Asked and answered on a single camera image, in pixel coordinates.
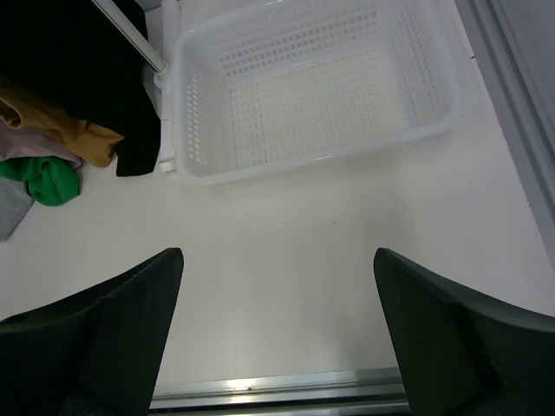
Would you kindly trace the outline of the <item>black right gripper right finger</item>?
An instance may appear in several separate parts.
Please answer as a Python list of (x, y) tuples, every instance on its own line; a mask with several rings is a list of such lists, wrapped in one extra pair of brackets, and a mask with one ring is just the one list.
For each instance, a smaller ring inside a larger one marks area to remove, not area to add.
[(552, 415), (554, 319), (385, 248), (382, 310), (413, 415)]

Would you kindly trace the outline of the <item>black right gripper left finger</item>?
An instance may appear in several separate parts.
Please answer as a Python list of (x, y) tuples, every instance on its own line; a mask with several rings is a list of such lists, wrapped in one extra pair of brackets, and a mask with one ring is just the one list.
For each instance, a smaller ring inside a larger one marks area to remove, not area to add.
[(1, 322), (3, 415), (146, 415), (180, 292), (169, 248)]

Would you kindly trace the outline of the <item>mustard brown tank top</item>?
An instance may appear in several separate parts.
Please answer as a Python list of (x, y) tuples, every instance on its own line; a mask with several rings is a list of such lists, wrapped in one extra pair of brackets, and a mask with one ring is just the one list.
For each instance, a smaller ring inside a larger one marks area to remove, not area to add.
[(108, 166), (123, 136), (70, 116), (5, 76), (1, 77), (1, 125), (10, 132), (41, 133), (97, 167)]

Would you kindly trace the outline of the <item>mauve pink tank top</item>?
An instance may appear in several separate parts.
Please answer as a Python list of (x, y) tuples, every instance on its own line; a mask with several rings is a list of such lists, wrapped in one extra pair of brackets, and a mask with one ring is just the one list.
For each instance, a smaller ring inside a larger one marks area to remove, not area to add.
[(82, 159), (56, 140), (31, 128), (14, 129), (1, 123), (1, 161), (24, 157), (57, 157), (72, 168), (82, 166)]

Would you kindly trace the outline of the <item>black tank top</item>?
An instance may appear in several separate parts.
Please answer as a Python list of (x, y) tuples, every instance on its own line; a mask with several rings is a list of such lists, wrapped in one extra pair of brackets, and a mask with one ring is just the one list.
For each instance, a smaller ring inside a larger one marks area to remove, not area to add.
[(153, 172), (160, 117), (145, 63), (90, 1), (3, 1), (1, 74), (69, 115), (122, 135), (119, 177)]

